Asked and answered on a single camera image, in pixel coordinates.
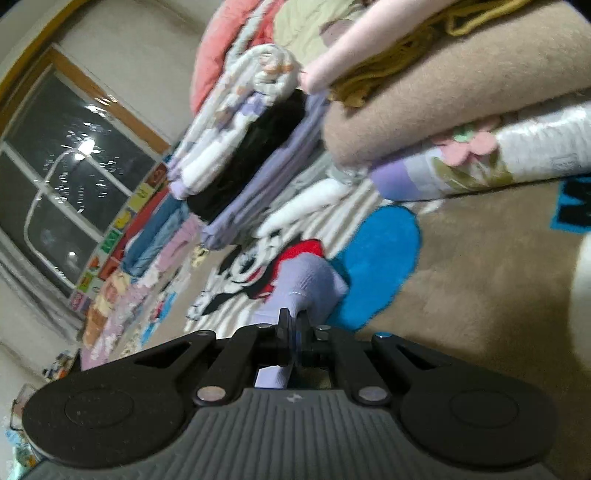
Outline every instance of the gray ribbed platform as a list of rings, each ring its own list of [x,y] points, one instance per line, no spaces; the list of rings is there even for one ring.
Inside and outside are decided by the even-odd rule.
[[[171,446],[133,465],[83,471],[41,463],[27,480],[557,480],[542,465],[463,471],[418,450],[382,410],[342,391],[245,390],[202,408]]]

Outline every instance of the metal screw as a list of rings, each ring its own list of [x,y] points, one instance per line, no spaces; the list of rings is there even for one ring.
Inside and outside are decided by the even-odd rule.
[[[314,328],[316,340],[326,342],[329,339],[329,330],[330,325],[318,325],[318,327]]]
[[[363,387],[359,390],[358,394],[360,398],[368,402],[382,401],[388,396],[388,392],[381,387]]]
[[[226,396],[226,391],[222,387],[201,387],[197,390],[197,396],[203,401],[220,401]]]

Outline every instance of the beige blanket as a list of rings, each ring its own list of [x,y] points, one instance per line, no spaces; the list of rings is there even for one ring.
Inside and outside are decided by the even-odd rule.
[[[584,236],[548,227],[559,185],[457,197],[418,215],[417,269],[359,336],[395,332],[550,393],[560,433],[548,464],[564,480],[589,480],[591,310],[569,318]]]
[[[472,120],[591,86],[591,24],[564,1],[446,39],[363,108],[335,102],[324,127],[338,163],[366,164]]]

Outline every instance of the window curtain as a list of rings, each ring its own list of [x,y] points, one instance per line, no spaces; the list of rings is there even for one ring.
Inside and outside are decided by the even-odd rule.
[[[0,278],[37,316],[40,323],[70,341],[76,341],[84,318],[73,312],[66,297],[12,243],[0,229]]]

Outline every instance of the round black pad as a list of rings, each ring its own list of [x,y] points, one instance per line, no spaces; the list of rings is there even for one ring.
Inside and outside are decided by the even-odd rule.
[[[400,415],[413,439],[442,459],[471,468],[507,468],[552,447],[556,410],[540,390],[483,369],[448,366],[422,372]]]
[[[107,468],[145,458],[179,434],[183,403],[167,370],[113,365],[33,395],[23,426],[37,451],[65,465]]]

